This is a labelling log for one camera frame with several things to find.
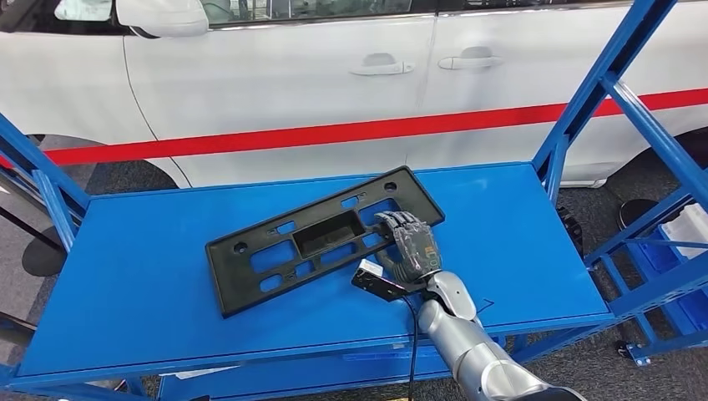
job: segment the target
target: white car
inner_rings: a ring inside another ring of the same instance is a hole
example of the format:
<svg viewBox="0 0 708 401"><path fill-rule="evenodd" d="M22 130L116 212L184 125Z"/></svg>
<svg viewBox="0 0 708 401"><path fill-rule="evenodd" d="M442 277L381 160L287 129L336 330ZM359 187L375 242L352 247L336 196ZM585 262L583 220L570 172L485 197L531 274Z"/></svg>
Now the white car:
<svg viewBox="0 0 708 401"><path fill-rule="evenodd" d="M58 161L149 158L183 187L528 160L627 8L14 0L0 112L27 135L142 143ZM672 135L708 126L706 15L707 1L678 3L625 75ZM648 147L609 100L597 115L565 185L602 185Z"/></svg>

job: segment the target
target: black wire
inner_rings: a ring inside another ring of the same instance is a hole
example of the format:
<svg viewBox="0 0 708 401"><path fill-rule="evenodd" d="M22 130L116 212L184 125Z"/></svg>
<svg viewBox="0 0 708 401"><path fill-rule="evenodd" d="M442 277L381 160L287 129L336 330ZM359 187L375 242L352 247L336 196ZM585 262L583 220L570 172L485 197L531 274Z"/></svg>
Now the black wire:
<svg viewBox="0 0 708 401"><path fill-rule="evenodd" d="M413 382L416 379L416 352L418 350L418 317L411 301L403 297L413 315L413 350L411 353L411 372L408 376L408 401L413 401Z"/></svg>

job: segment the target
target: robotic arm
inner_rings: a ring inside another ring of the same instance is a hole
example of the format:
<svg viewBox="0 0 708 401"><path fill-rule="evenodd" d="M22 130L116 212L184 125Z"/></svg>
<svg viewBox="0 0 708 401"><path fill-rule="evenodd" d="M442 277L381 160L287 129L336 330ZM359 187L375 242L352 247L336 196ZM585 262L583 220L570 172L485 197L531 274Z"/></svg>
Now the robotic arm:
<svg viewBox="0 0 708 401"><path fill-rule="evenodd" d="M426 301L417 325L432 340L468 399L473 401L585 401L569 388L554 387L523 368L484 331L477 308L460 278L441 270L430 226L405 211L377 214L396 240L402 262L384 252L382 268L362 261L351 282L388 301L420 292Z"/></svg>

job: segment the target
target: side mirror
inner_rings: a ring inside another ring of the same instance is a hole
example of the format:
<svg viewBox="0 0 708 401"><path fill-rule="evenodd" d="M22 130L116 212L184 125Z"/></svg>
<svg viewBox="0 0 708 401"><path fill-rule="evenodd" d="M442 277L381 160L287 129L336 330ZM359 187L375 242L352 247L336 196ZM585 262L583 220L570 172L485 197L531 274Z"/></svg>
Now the side mirror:
<svg viewBox="0 0 708 401"><path fill-rule="evenodd" d="M121 25L156 38L199 36L209 29L200 0L115 0Z"/></svg>

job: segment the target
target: black license plate bracket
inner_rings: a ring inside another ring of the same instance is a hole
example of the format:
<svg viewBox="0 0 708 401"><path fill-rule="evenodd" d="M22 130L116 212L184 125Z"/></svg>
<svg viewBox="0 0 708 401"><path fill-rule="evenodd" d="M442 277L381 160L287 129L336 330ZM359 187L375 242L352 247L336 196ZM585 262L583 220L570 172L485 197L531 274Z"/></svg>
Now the black license plate bracket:
<svg viewBox="0 0 708 401"><path fill-rule="evenodd" d="M221 315L229 317L391 245L378 211L443 212L406 166L206 244Z"/></svg>

